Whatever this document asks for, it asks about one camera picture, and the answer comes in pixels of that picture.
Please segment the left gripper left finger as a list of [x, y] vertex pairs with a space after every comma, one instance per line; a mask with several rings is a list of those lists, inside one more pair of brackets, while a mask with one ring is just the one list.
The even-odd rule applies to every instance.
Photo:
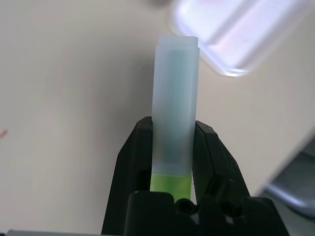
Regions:
[[152, 173], [151, 117], [138, 121], [118, 153], [102, 235], [123, 235], [128, 200], [135, 191], [149, 191]]

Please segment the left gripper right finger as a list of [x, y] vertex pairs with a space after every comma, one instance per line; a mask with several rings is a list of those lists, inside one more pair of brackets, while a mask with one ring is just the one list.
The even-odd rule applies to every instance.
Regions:
[[214, 129], [195, 122], [193, 183], [196, 197], [247, 197], [249, 191], [239, 166]]

